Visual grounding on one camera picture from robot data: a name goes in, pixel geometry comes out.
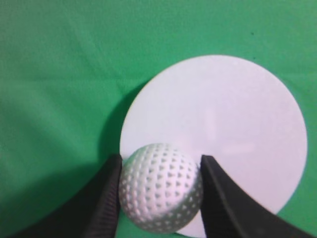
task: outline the practice golf ball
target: practice golf ball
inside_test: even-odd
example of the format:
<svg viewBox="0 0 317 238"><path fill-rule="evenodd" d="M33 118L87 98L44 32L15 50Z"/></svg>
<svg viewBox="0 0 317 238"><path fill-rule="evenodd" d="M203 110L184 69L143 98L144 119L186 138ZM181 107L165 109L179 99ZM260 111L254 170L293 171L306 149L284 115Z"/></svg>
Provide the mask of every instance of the practice golf ball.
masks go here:
<svg viewBox="0 0 317 238"><path fill-rule="evenodd" d="M203 186L192 158L170 144L150 144L132 154L122 168L119 200L138 227L173 233L200 209Z"/></svg>

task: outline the golf ball dimple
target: golf ball dimple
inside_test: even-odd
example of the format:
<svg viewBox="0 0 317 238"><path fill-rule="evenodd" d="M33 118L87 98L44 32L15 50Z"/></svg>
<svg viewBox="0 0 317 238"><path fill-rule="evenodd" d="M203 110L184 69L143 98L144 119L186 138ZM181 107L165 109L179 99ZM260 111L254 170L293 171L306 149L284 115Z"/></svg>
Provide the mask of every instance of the golf ball dimple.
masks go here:
<svg viewBox="0 0 317 238"><path fill-rule="evenodd" d="M150 144L132 154L122 168L119 200L138 227L173 233L200 209L202 177L196 163L170 144Z"/></svg>

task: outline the white plate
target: white plate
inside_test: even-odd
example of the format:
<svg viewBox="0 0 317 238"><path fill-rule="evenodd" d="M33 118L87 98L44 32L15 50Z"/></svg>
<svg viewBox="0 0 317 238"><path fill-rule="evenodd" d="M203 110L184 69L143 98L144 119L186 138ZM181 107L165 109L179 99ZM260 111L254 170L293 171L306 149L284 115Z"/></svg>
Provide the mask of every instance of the white plate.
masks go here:
<svg viewBox="0 0 317 238"><path fill-rule="evenodd" d="M250 61L202 56L151 80L133 102L120 153L172 143L200 162L213 155L250 196L273 213L290 199L307 154L302 113L273 74ZM200 213L179 233L206 237Z"/></svg>

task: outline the white golf ball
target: white golf ball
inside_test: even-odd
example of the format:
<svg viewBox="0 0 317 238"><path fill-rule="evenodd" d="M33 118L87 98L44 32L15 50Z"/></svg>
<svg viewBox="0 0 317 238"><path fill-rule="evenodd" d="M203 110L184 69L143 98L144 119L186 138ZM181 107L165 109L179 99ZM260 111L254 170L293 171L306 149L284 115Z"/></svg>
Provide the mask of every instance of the white golf ball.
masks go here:
<svg viewBox="0 0 317 238"><path fill-rule="evenodd" d="M170 144L138 149L122 168L119 200L138 227L153 233L173 233L187 225L203 198L198 166Z"/></svg>

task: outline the green background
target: green background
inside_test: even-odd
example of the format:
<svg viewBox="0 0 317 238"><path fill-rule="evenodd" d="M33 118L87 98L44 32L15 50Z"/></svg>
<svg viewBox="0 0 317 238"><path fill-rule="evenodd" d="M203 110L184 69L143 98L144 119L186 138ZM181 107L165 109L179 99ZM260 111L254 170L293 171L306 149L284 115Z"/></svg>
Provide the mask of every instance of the green background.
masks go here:
<svg viewBox="0 0 317 238"><path fill-rule="evenodd" d="M207 54L258 63L295 96L308 161L279 216L317 236L317 1L0 0L0 237L56 209L119 151L147 81ZM117 236L180 237L123 215Z"/></svg>

